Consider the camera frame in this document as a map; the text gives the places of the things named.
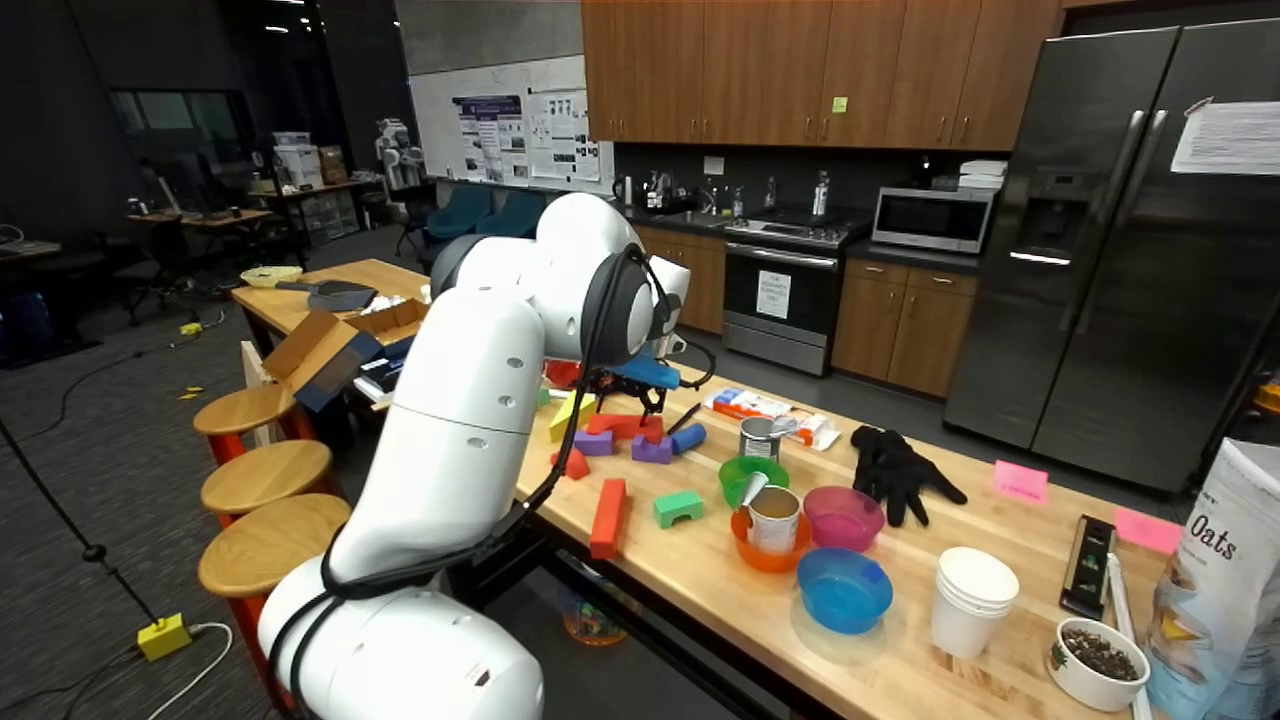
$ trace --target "kitchen cabinet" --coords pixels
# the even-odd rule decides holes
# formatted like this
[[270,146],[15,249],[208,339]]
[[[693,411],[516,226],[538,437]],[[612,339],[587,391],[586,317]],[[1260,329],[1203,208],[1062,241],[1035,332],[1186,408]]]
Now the kitchen cabinet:
[[681,329],[709,337],[726,332],[726,241],[677,226],[638,226],[653,254],[690,269],[690,301],[681,306]]
[[582,0],[593,135],[1010,151],[1062,0]]
[[834,369],[948,396],[973,290],[960,272],[847,261]]

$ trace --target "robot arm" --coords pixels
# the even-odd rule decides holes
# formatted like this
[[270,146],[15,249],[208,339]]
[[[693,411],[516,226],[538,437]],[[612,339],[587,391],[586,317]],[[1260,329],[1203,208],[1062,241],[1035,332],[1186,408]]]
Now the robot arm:
[[538,243],[482,241],[449,274],[353,521],[261,614],[280,682],[320,717],[542,717],[542,669],[500,622],[435,589],[340,589],[486,545],[512,507],[545,355],[582,355],[587,377],[667,349],[690,290],[690,272],[647,269],[638,233],[598,197],[561,197]]

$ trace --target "stool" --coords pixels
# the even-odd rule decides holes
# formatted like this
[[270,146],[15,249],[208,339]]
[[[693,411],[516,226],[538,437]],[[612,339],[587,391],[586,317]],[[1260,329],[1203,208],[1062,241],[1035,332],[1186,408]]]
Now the stool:
[[283,385],[229,391],[191,417],[191,426],[208,440],[218,462],[243,456],[243,430],[264,422],[280,422],[294,440],[316,440],[314,418]]
[[327,474],[334,452],[320,440],[280,440],[251,446],[229,462],[219,462],[202,485],[202,502],[229,529],[251,507],[277,502],[301,493],[334,493],[344,497]]
[[283,711],[294,701],[277,682],[270,654],[256,647],[256,614],[264,613],[270,592],[298,563],[320,555],[347,514],[347,498],[327,493],[283,497],[218,530],[202,555],[205,592],[234,604],[251,662]]

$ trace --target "stainless steel refrigerator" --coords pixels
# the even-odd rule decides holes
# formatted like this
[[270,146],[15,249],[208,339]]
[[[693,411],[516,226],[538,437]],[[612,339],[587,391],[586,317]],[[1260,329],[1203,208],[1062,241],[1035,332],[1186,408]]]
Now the stainless steel refrigerator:
[[1276,68],[1280,20],[1043,43],[953,426],[1198,479],[1280,306]]

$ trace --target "pink bowl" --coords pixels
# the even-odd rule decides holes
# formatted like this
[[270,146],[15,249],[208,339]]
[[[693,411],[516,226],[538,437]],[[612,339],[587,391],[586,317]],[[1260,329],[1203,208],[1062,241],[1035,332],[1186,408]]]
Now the pink bowl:
[[817,487],[806,497],[809,530],[819,546],[863,552],[886,529],[886,512],[855,487]]

